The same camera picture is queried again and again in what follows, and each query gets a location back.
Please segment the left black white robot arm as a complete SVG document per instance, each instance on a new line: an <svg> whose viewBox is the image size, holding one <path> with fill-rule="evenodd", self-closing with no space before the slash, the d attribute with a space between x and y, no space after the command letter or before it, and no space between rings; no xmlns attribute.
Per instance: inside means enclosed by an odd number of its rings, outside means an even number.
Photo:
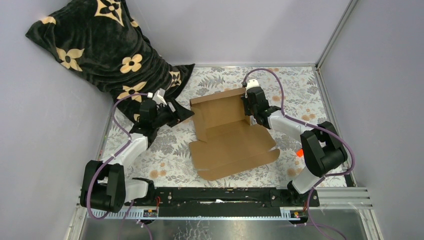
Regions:
<svg viewBox="0 0 424 240"><path fill-rule="evenodd" d="M91 210L119 212L125 203L139 201L148 206L155 200L154 182L147 178L126 179L125 170L146 151L157 137L159 129L170 128L194 116L174 98L157 103L145 100L134 114L135 124L128 141L109 158L89 161L84 170L80 204Z"/></svg>

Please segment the brown cardboard box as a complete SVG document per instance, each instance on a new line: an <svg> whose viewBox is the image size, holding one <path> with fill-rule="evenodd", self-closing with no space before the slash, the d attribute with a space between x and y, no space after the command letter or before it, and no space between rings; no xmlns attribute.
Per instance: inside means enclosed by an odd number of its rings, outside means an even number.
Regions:
<svg viewBox="0 0 424 240"><path fill-rule="evenodd" d="M194 169L204 180L270 164L280 156L269 131L245 115L244 94L244 88L237 88L189 101L196 135L189 149Z"/></svg>

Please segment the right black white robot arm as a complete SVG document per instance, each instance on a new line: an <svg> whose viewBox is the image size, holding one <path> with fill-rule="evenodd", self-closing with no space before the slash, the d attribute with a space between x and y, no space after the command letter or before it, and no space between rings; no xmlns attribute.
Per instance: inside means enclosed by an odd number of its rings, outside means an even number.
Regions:
<svg viewBox="0 0 424 240"><path fill-rule="evenodd" d="M260 86L247 86L241 100L245 114L254 117L257 124L282 132L301 144L305 167L287 184L286 198L291 205L306 202L311 189L347 161L348 154L331 122L311 125L283 114L280 107L269 104Z"/></svg>

